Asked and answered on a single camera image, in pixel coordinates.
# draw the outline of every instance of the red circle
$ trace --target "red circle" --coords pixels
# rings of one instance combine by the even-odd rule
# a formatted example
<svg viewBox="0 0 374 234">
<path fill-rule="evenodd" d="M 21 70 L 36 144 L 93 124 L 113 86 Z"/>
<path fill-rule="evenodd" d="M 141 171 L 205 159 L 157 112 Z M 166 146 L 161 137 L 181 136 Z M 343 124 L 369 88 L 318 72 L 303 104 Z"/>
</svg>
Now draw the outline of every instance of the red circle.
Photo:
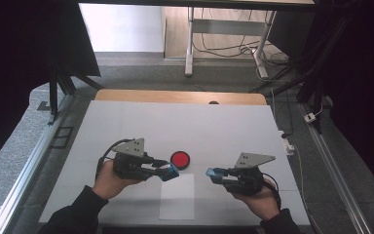
<svg viewBox="0 0 374 234">
<path fill-rule="evenodd" d="M 183 151 L 177 151 L 172 154 L 171 162 L 179 169 L 183 170 L 190 164 L 190 156 Z"/>
</svg>

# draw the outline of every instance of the metal table leg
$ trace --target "metal table leg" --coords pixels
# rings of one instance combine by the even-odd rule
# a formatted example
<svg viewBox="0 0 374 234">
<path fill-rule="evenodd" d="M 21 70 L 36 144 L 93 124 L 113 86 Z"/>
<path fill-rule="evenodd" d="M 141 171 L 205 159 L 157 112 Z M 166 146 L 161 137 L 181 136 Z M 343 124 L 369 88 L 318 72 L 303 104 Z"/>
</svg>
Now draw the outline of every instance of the metal table leg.
<svg viewBox="0 0 374 234">
<path fill-rule="evenodd" d="M 185 76 L 190 77 L 193 75 L 193 21 L 194 21 L 194 8 L 190 7 L 188 16 L 188 46 L 186 54 L 186 70 Z"/>
<path fill-rule="evenodd" d="M 262 79 L 267 79 L 269 76 L 267 75 L 266 68 L 263 64 L 263 59 L 261 58 L 263 48 L 266 43 L 267 35 L 269 34 L 270 27 L 272 26 L 273 18 L 275 17 L 276 12 L 271 12 L 268 20 L 266 21 L 264 31 L 262 33 L 262 37 L 260 39 L 259 46 L 257 47 L 256 51 L 252 51 L 254 60 L 256 61 L 257 64 L 257 69 L 260 74 L 260 78 Z"/>
</svg>

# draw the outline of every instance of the white desk frame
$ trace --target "white desk frame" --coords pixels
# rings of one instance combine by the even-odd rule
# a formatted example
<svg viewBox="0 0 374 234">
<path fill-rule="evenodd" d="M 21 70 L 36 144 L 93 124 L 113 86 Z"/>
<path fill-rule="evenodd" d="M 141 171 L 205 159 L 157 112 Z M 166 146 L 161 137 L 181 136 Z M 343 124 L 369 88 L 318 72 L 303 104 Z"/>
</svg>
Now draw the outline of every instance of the white desk frame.
<svg viewBox="0 0 374 234">
<path fill-rule="evenodd" d="M 189 8 L 189 32 L 186 54 L 185 75 L 193 75 L 193 33 L 228 34 L 261 36 L 257 50 L 252 50 L 252 55 L 257 64 L 260 77 L 267 79 L 268 74 L 261 58 L 267 36 L 269 35 L 276 11 L 272 11 L 267 21 L 234 21 L 218 19 L 194 19 L 194 8 Z"/>
</svg>

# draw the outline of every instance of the black sleeve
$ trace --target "black sleeve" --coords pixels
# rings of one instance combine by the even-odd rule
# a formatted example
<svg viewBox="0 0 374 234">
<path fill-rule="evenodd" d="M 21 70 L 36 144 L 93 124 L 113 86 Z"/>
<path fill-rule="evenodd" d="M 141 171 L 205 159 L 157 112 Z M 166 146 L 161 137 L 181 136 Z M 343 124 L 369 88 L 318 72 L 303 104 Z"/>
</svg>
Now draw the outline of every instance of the black sleeve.
<svg viewBox="0 0 374 234">
<path fill-rule="evenodd" d="M 299 227 L 291 218 L 289 209 L 283 209 L 277 216 L 267 221 L 261 221 L 260 225 L 266 234 L 300 234 Z"/>
<path fill-rule="evenodd" d="M 85 186 L 74 203 L 55 212 L 39 234 L 95 233 L 98 214 L 107 204 L 107 200 L 101 199 L 90 187 Z"/>
</svg>

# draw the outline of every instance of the white tabletop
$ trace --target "white tabletop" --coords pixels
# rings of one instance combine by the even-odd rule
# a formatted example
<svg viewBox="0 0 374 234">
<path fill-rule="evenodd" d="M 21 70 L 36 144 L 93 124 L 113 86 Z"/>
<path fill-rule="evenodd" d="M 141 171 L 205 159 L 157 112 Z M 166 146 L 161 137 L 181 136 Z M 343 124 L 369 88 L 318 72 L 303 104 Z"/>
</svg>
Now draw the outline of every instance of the white tabletop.
<svg viewBox="0 0 374 234">
<path fill-rule="evenodd" d="M 310 224 L 270 106 L 99 100 L 90 104 L 40 222 L 72 204 L 84 185 L 94 184 L 97 160 L 111 144 L 139 137 L 145 138 L 150 156 L 169 160 L 182 150 L 190 155 L 191 164 L 169 182 L 154 176 L 126 188 L 102 209 L 99 223 L 258 225 L 245 204 L 206 176 L 207 168 L 232 168 L 240 154 L 248 152 L 276 156 L 260 170 L 276 179 L 282 207 L 290 208 L 294 221 Z"/>
</svg>

